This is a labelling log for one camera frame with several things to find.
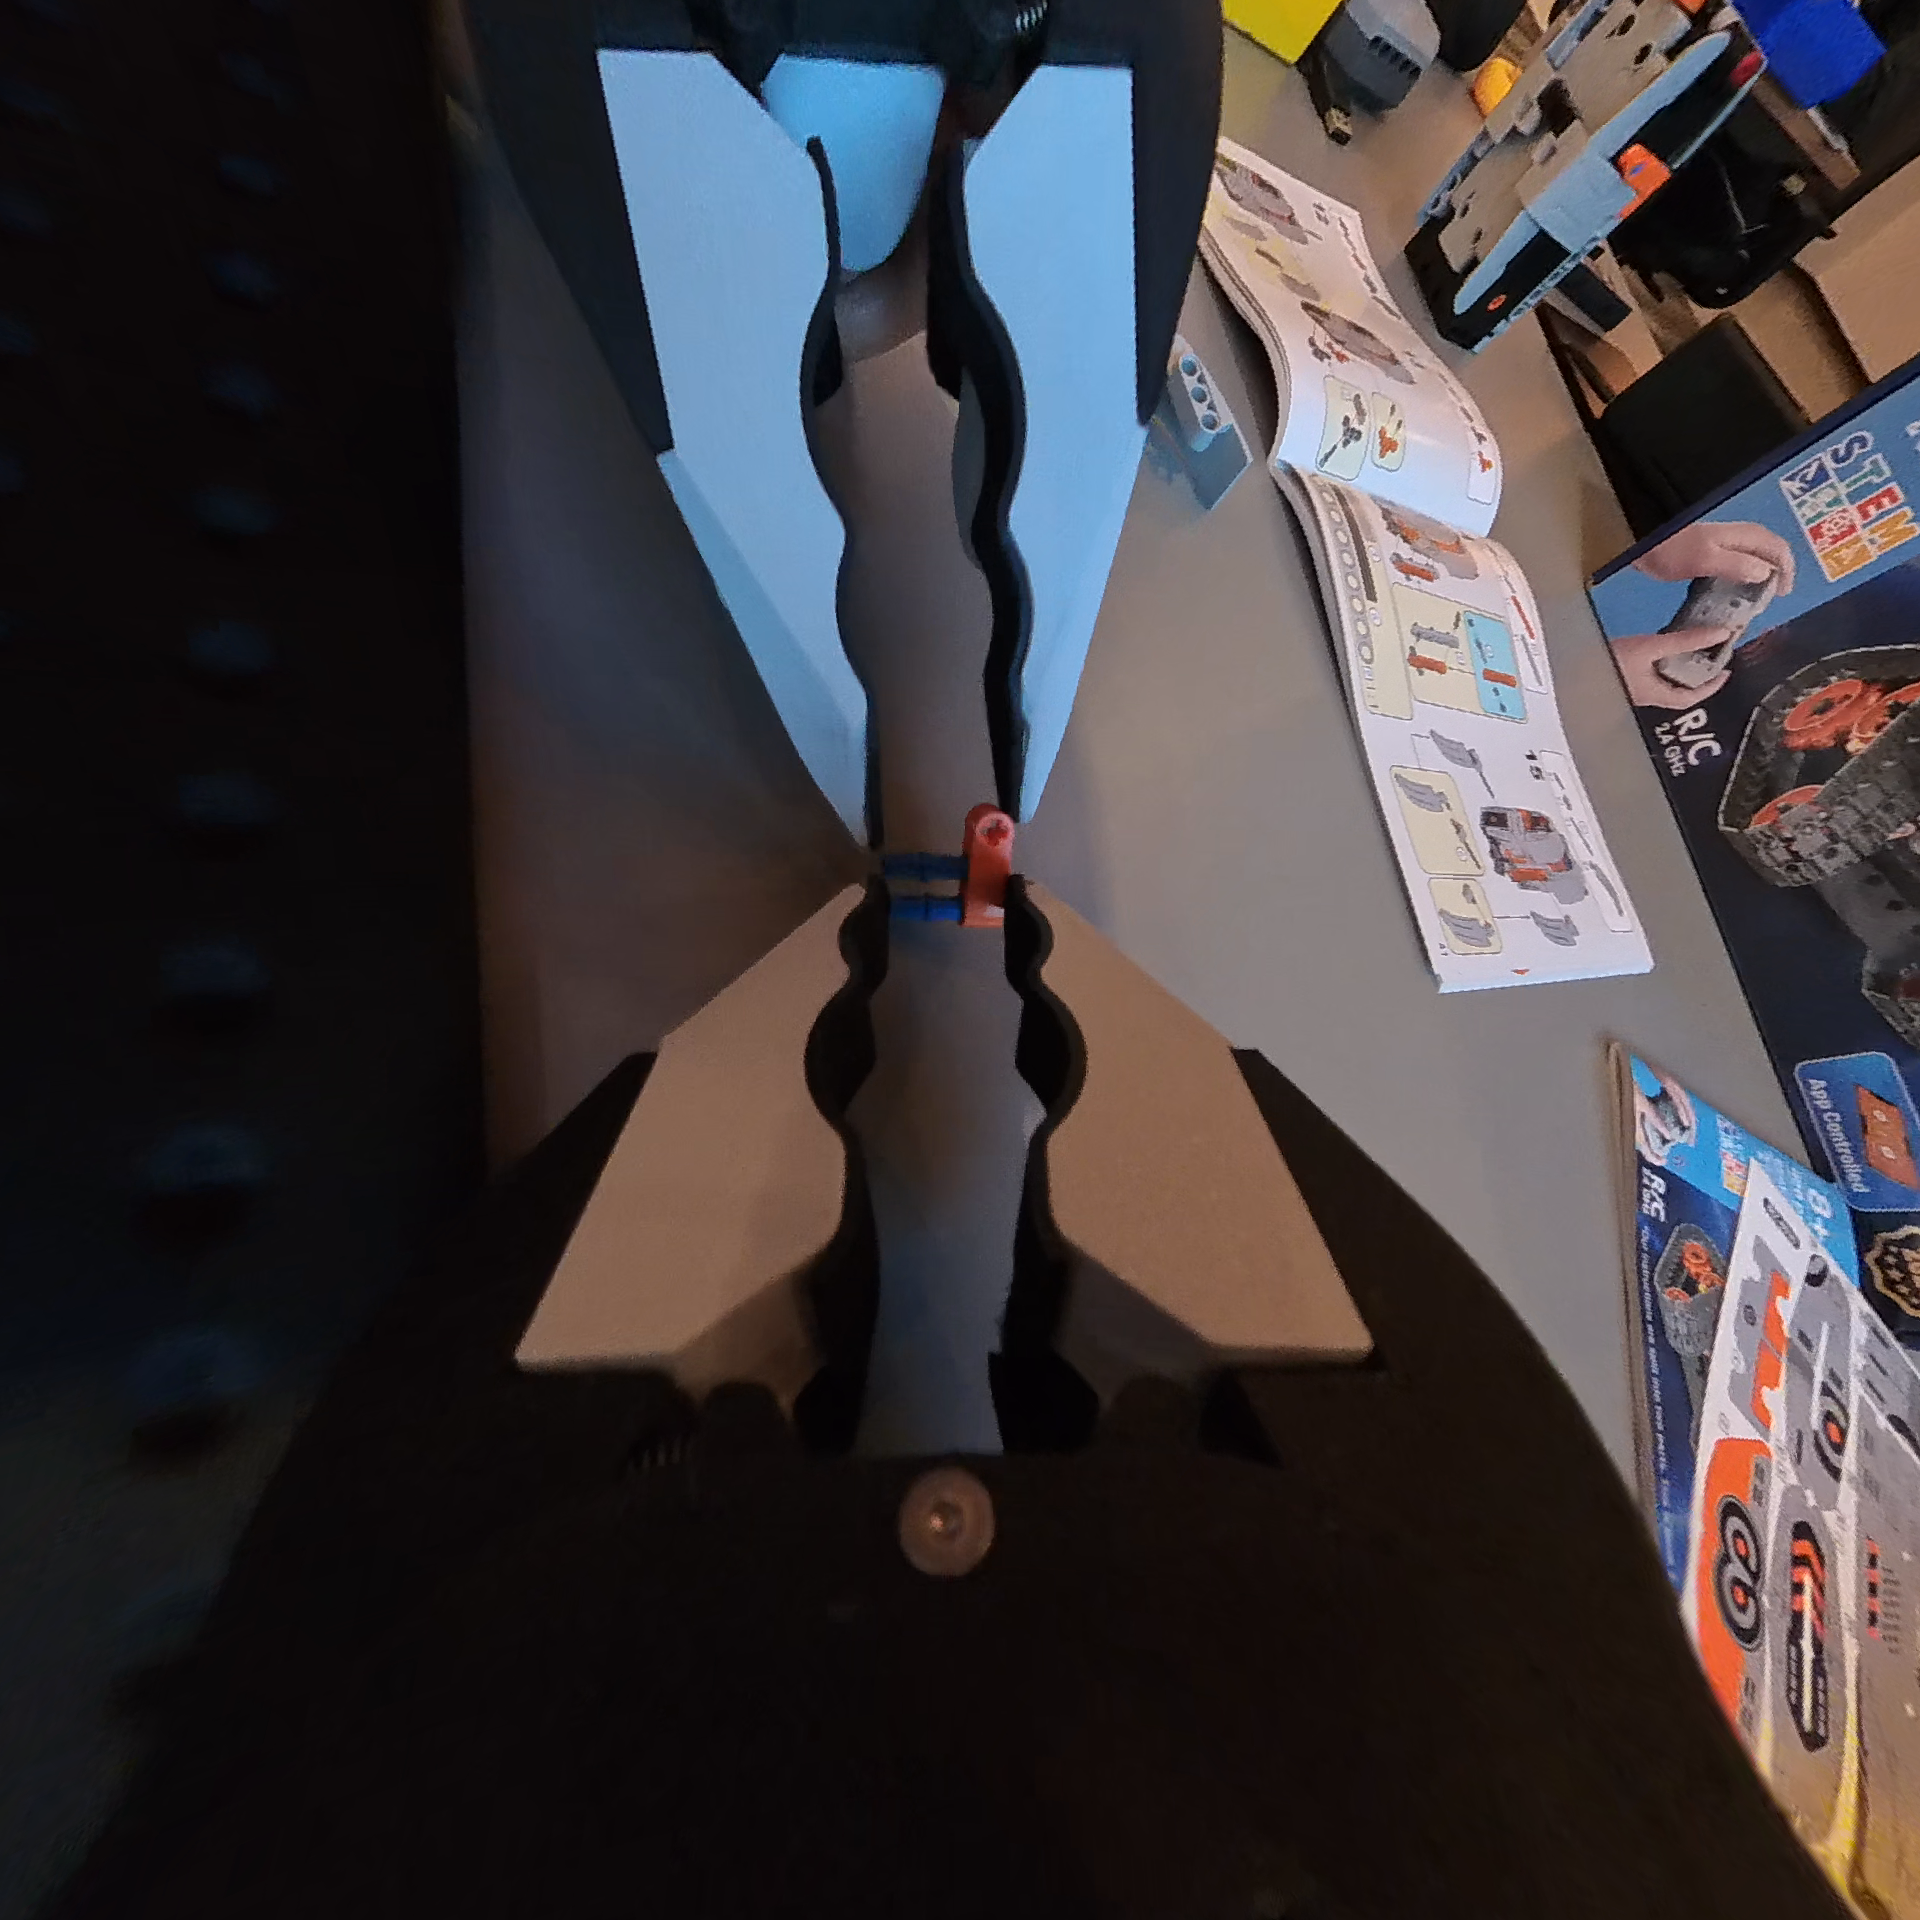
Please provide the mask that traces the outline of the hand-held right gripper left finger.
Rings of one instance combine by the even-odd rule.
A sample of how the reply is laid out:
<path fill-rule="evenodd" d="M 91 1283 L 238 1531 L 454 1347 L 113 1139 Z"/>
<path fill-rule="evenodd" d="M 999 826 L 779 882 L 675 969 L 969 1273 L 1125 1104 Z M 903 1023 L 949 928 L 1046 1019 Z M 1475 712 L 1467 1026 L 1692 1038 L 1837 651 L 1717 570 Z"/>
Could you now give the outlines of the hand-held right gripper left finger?
<path fill-rule="evenodd" d="M 849 885 L 669 1031 L 515 1353 L 761 1385 L 857 1424 L 878 1230 L 847 1110 L 876 1063 L 878 885 Z"/>

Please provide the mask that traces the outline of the orange toy connector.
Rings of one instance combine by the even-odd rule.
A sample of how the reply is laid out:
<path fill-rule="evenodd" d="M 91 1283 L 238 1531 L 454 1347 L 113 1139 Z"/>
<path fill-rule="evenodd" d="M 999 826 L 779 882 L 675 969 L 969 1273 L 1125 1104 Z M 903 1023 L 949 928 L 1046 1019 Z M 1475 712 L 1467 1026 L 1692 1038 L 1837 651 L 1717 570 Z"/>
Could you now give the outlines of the orange toy connector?
<path fill-rule="evenodd" d="M 1001 928 L 1006 888 L 1014 869 L 1017 822 L 996 805 L 969 808 L 958 888 L 961 928 Z"/>

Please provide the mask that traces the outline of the blue storage bins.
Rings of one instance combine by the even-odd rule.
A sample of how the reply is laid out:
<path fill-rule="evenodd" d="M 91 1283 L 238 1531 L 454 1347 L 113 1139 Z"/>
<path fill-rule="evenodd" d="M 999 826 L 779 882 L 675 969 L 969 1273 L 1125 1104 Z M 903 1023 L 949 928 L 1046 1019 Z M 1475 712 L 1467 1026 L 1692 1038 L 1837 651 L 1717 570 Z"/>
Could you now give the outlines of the blue storage bins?
<path fill-rule="evenodd" d="M 1733 1 L 1767 72 L 1798 106 L 1820 106 L 1860 81 L 1885 40 L 1854 1 Z"/>

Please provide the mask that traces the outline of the grey desk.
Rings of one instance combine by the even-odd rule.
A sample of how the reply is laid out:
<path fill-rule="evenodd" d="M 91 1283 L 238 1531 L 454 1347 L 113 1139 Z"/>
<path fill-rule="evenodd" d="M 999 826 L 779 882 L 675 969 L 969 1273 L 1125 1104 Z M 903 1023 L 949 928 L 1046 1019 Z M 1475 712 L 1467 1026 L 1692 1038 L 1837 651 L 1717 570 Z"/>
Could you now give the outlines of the grey desk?
<path fill-rule="evenodd" d="M 487 1157 L 515 1162 L 628 1054 L 696 1011 L 861 870 L 713 597 L 648 448 L 521 203 L 465 23 L 439 8 L 463 214 L 459 416 Z M 1430 70 L 1348 147 L 1295 72 L 1222 39 L 1222 129 L 1363 213 L 1398 253 L 1467 144 Z M 844 322 L 822 466 L 847 517 L 847 649 L 879 743 L 886 848 L 951 850 L 992 794 L 992 607 L 951 501 L 953 406 L 923 269 Z M 1654 969 L 1439 994 L 1261 469 L 1199 512 L 1142 455 L 1087 667 L 1019 870 L 1229 1042 L 1260 1048 L 1500 1283 L 1623 1477 L 1633 1465 L 1616 1186 L 1621 1039 L 1790 1147 L 1792 1117 L 1584 594 L 1629 528 L 1547 351 L 1441 351 L 1504 450 L 1496 536 L 1539 598 L 1558 704 Z M 859 1443 L 985 1450 L 1023 1143 L 1022 1001 L 990 933 L 905 926 L 853 1119 L 883 1298 Z"/>

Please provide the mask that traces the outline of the toy robot model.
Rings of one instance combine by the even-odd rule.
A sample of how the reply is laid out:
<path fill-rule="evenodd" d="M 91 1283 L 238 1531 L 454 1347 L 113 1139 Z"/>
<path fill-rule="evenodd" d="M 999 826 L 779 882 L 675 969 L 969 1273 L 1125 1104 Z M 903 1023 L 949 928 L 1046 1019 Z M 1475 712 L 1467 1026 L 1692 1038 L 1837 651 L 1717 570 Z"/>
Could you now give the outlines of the toy robot model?
<path fill-rule="evenodd" d="M 1731 3 L 1564 3 L 1423 206 L 1406 261 L 1476 351 L 1573 274 L 1764 70 Z"/>

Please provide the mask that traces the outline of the open white instruction booklet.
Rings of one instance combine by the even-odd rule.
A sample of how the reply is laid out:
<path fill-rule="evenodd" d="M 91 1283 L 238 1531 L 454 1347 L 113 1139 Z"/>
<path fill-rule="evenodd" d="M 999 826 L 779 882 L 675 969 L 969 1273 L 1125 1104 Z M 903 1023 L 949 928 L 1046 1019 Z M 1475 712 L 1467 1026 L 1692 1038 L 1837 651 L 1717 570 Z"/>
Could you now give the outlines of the open white instruction booklet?
<path fill-rule="evenodd" d="M 1198 250 L 1275 376 L 1265 469 L 1437 986 L 1651 970 L 1542 611 L 1492 539 L 1496 438 L 1390 296 L 1358 209 L 1222 136 Z"/>

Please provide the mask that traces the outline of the grey toy parts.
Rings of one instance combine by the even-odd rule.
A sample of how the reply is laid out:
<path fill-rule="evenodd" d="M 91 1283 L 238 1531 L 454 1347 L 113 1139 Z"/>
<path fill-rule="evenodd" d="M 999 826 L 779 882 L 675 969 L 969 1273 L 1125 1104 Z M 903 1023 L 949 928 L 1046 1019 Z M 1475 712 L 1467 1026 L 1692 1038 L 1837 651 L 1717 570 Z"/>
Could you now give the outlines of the grey toy parts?
<path fill-rule="evenodd" d="M 1254 466 L 1245 434 L 1206 360 L 1176 329 L 1168 346 L 1166 384 L 1151 414 L 1144 464 L 1168 483 L 1214 512 Z"/>

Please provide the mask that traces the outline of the sticker sheet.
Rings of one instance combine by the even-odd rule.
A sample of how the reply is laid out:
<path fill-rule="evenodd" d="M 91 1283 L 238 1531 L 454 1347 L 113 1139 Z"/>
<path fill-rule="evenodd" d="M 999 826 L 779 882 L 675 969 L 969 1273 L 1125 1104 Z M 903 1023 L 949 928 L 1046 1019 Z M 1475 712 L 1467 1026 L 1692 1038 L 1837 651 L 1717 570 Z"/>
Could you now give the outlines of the sticker sheet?
<path fill-rule="evenodd" d="M 1761 1162 L 1724 1283 L 1683 1617 L 1797 1837 L 1860 1914 L 1917 1912 L 1916 1366 Z"/>

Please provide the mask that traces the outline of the yellow plastic bin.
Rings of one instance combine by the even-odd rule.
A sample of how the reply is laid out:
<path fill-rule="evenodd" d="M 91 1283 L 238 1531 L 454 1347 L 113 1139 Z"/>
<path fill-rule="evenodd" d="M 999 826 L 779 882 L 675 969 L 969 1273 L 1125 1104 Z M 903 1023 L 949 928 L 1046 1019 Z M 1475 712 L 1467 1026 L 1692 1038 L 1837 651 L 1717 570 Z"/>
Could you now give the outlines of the yellow plastic bin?
<path fill-rule="evenodd" d="M 1339 7 L 1336 0 L 1224 0 L 1221 14 L 1237 34 L 1299 63 Z"/>

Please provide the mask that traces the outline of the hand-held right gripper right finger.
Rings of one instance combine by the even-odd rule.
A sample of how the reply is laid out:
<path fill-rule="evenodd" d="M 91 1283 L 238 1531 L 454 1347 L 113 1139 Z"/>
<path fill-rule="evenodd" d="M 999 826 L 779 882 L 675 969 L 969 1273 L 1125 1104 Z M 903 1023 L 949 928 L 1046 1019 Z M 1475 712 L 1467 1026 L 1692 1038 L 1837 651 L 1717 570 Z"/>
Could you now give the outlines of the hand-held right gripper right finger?
<path fill-rule="evenodd" d="M 1373 1338 L 1235 1046 L 1033 880 L 1004 906 L 1040 1104 L 1001 1313 L 1001 1419 L 1094 1424 L 1134 1383 L 1347 1365 Z"/>

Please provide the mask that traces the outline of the blue robot kit box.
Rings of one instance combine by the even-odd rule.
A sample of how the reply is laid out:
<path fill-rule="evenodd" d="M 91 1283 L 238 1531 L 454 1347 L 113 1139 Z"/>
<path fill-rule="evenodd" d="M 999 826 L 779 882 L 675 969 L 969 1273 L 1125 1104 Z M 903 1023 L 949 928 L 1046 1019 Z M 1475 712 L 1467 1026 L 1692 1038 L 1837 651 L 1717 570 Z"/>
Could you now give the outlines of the blue robot kit box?
<path fill-rule="evenodd" d="M 1917 1338 L 1917 363 L 1590 605 L 1868 1301 Z"/>

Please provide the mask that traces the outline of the small grey case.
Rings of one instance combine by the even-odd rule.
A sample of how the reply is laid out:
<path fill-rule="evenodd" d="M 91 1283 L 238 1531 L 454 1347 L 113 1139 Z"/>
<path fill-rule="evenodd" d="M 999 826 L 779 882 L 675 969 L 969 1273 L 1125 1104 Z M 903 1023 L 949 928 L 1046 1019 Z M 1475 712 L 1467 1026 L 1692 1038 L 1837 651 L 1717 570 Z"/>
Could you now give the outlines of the small grey case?
<path fill-rule="evenodd" d="M 1325 106 L 1388 114 L 1435 61 L 1437 45 L 1427 1 L 1341 1 L 1315 37 L 1303 70 L 1318 81 Z"/>

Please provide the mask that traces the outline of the blue booklet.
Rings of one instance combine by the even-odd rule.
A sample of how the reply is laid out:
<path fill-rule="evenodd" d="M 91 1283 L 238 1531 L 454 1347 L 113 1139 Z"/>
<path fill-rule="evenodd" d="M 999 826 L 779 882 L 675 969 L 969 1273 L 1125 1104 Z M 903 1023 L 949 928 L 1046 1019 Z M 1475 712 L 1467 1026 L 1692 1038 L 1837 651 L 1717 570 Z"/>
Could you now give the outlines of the blue booklet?
<path fill-rule="evenodd" d="M 1633 1478 L 1667 1577 L 1683 1591 L 1696 1442 L 1745 1171 L 1769 1175 L 1846 1279 L 1859 1279 L 1855 1248 L 1840 1193 L 1798 1159 L 1617 1039 L 1604 1063 L 1616 1099 Z"/>

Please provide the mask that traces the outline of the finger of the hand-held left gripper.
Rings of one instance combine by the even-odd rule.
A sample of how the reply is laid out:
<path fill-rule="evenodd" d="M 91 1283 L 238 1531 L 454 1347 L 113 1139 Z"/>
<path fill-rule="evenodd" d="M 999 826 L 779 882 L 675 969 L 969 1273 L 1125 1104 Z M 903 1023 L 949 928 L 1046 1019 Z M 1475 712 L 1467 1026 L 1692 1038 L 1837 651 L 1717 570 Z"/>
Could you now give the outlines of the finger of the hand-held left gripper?
<path fill-rule="evenodd" d="M 711 53 L 601 49 L 662 385 L 662 480 L 784 731 L 853 838 L 878 837 L 870 704 L 847 658 L 847 547 L 812 445 L 840 261 L 832 167 Z"/>
<path fill-rule="evenodd" d="M 999 807 L 1040 805 L 1144 443 L 1134 75 L 1037 66 L 941 168 L 929 334 L 958 368 L 953 503 L 992 598 Z"/>

